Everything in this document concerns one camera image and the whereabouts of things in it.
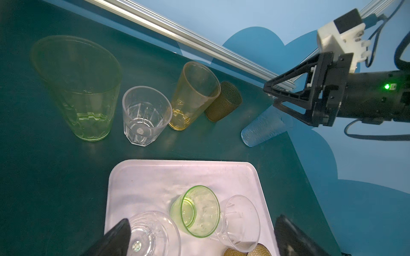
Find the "clear faceted glass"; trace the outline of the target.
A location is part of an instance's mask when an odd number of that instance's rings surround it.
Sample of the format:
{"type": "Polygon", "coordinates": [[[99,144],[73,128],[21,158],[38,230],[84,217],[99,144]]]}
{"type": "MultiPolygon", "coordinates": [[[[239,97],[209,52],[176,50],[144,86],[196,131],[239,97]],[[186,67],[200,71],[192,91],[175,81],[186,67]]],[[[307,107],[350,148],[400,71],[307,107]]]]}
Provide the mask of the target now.
{"type": "Polygon", "coordinates": [[[122,98],[123,130],[131,144],[146,147],[156,141],[172,118],[172,106],[160,91],[130,88],[122,98]]]}
{"type": "Polygon", "coordinates": [[[159,211],[139,213],[129,219],[128,256],[180,256],[181,238],[170,216],[159,211]]]}
{"type": "Polygon", "coordinates": [[[209,237],[242,253],[252,251],[259,242],[261,224],[254,204],[243,195],[234,195],[220,203],[220,222],[209,237]]]}

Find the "short green glass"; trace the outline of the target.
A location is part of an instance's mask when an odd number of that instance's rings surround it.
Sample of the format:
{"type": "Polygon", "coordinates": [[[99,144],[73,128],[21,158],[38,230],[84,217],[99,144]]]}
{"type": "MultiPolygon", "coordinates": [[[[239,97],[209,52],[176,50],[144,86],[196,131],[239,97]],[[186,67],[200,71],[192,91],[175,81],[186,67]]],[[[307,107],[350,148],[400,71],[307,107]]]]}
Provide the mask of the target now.
{"type": "Polygon", "coordinates": [[[170,207],[170,216],[178,229],[193,237],[211,236],[220,222],[221,208],[215,193],[208,187],[191,187],[170,207]]]}

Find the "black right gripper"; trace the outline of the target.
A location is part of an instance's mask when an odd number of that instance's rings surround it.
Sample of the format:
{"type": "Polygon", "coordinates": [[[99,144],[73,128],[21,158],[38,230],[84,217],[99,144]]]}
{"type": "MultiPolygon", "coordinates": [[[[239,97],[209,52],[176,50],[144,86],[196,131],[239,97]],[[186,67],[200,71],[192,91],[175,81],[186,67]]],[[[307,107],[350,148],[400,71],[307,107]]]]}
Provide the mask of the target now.
{"type": "Polygon", "coordinates": [[[410,121],[410,63],[395,57],[397,70],[373,73],[348,73],[352,54],[343,54],[337,61],[325,62],[332,53],[317,53],[302,63],[264,84],[263,91],[276,98],[273,106],[302,123],[331,127],[335,119],[354,118],[366,124],[384,121],[410,121]],[[288,83],[305,78],[300,91],[289,89],[288,83]],[[298,96],[311,100],[304,109],[280,97],[298,96]]]}

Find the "dark brown textured tall cup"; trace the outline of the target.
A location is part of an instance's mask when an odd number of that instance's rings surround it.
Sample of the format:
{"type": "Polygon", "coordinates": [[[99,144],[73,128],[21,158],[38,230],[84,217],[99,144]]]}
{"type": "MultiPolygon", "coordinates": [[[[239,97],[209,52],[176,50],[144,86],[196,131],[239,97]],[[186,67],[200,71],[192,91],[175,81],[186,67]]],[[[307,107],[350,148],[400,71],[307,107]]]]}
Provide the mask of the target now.
{"type": "Polygon", "coordinates": [[[242,96],[238,88],[227,81],[221,83],[221,93],[206,109],[207,118],[212,122],[223,119],[242,104],[242,96]]]}

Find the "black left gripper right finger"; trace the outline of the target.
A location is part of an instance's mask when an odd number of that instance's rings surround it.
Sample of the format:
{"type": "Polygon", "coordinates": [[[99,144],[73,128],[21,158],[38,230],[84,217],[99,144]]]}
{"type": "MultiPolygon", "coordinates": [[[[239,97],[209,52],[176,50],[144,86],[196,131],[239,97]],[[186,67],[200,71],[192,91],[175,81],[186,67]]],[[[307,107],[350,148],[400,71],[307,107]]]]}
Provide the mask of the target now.
{"type": "Polygon", "coordinates": [[[323,248],[283,214],[275,221],[274,233],[281,256],[329,256],[323,248]]]}

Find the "tall green tumbler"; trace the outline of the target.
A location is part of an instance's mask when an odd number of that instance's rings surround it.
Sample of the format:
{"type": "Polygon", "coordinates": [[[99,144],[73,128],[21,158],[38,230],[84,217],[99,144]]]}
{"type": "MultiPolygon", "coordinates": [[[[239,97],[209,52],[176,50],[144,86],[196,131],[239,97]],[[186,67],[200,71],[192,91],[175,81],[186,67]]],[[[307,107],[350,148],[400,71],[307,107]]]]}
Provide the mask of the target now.
{"type": "Polygon", "coordinates": [[[107,137],[122,82],[121,66],[113,54],[85,38],[53,35],[33,45],[30,61],[78,138],[107,137]]]}

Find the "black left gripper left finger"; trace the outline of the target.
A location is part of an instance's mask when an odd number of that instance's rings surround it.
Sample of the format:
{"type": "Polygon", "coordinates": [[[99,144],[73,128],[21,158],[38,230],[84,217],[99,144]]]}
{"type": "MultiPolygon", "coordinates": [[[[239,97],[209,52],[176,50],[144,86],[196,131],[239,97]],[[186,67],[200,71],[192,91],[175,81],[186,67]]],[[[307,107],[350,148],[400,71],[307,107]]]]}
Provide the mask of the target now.
{"type": "Polygon", "coordinates": [[[127,218],[118,222],[103,238],[97,241],[82,256],[126,256],[131,228],[127,218]]]}

